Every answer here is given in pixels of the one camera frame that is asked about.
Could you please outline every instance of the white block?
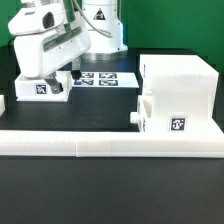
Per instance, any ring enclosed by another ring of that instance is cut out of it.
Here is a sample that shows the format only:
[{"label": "white block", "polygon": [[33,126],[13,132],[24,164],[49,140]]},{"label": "white block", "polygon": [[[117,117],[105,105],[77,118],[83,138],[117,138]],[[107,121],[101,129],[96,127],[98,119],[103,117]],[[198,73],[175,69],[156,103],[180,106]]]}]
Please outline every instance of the white block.
[{"label": "white block", "polygon": [[62,84],[63,91],[53,94],[50,86],[41,80],[30,80],[20,75],[15,80],[16,96],[18,101],[60,101],[68,100],[71,90],[71,74],[68,71],[57,71],[56,79]]},{"label": "white block", "polygon": [[0,95],[0,116],[4,113],[4,111],[5,111],[4,96]]}]

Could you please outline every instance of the white cylinder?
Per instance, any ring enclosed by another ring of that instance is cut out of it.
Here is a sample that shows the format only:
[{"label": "white cylinder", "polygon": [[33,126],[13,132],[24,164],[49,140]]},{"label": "white cylinder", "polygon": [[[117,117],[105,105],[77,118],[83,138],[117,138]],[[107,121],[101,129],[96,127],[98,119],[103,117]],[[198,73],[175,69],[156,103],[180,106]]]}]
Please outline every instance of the white cylinder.
[{"label": "white cylinder", "polygon": [[127,50],[123,44],[123,25],[117,17],[117,0],[83,0],[82,10],[96,28],[109,31],[112,35],[112,38],[107,38],[88,26],[91,39],[88,53],[113,54]]}]

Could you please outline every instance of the white plastic box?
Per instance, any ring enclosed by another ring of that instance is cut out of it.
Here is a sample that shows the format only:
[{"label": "white plastic box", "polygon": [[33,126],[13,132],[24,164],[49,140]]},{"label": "white plastic box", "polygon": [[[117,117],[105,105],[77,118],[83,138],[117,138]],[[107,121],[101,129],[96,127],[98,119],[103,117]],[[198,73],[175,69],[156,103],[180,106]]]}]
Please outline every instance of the white plastic box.
[{"label": "white plastic box", "polygon": [[0,116],[4,113],[4,111],[5,111],[4,96],[0,95]]}]

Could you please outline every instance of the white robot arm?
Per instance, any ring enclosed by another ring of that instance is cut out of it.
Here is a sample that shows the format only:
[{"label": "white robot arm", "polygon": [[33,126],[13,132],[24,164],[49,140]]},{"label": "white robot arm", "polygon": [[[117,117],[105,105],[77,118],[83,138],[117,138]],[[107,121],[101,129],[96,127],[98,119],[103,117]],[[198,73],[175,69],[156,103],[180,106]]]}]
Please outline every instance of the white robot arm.
[{"label": "white robot arm", "polygon": [[21,0],[26,4],[10,21],[17,36],[15,52],[24,79],[44,79],[53,94],[61,92],[58,69],[90,48],[90,38],[72,0]]}]

